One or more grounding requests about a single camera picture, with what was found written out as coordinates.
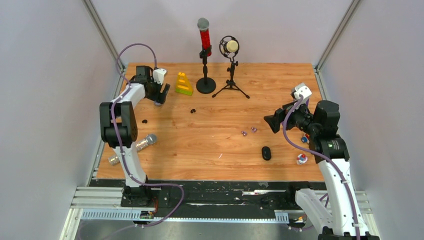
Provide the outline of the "lavender earbud charging case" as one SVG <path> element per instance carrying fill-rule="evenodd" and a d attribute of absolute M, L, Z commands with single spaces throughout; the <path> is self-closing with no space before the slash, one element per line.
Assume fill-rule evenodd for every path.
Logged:
<path fill-rule="evenodd" d="M 160 107 L 160 106 L 162 106 L 163 104 L 155 101 L 155 102 L 154 102 L 154 105 L 155 105 L 155 106 L 157 106 L 157 107 Z"/>

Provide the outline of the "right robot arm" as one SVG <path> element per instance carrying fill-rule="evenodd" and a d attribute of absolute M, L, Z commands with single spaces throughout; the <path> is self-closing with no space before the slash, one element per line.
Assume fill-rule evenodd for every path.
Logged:
<path fill-rule="evenodd" d="M 324 177 L 330 208 L 308 183 L 296 184 L 285 195 L 286 204 L 306 213 L 319 240 L 378 240 L 365 222 L 352 184 L 349 151 L 340 137 L 339 105 L 321 100 L 314 113 L 297 100 L 263 118 L 274 133 L 283 132 L 293 147 L 314 155 Z"/>

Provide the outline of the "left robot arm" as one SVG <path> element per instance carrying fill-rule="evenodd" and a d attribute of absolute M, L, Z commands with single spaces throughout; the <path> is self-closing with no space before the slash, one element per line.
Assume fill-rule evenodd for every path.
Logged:
<path fill-rule="evenodd" d="M 167 73 L 164 68 L 137 66 L 136 74 L 123 92 L 99 105 L 101 139 L 114 150 L 125 175 L 123 207 L 146 207 L 153 201 L 151 185 L 137 152 L 138 126 L 134 108 L 143 99 L 160 105 L 165 103 L 170 89 L 164 82 Z"/>

